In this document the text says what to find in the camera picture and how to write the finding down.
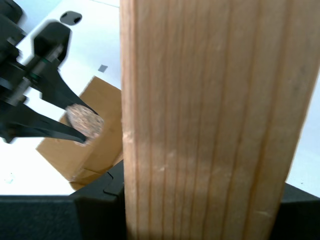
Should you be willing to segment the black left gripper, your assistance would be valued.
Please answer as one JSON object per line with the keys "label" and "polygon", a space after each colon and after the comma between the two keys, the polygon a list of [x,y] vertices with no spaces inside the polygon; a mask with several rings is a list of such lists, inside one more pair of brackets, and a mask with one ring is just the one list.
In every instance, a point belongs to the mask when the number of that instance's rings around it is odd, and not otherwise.
{"label": "black left gripper", "polygon": [[26,66],[17,62],[17,41],[0,40],[0,137],[10,144],[15,138],[54,138],[79,143],[86,136],[61,122],[41,115],[17,100],[32,87],[41,98],[61,109],[74,104],[92,109],[65,83],[59,66],[68,53],[71,30],[60,22],[49,22],[34,37],[34,57]]}

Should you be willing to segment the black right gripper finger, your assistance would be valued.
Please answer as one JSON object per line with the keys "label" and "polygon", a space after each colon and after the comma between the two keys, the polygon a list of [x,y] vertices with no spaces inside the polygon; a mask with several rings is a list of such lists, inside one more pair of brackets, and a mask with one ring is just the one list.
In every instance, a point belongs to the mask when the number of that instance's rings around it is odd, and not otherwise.
{"label": "black right gripper finger", "polygon": [[71,195],[2,195],[0,238],[125,239],[123,162]]}
{"label": "black right gripper finger", "polygon": [[318,240],[319,238],[320,198],[285,184],[271,239]]}

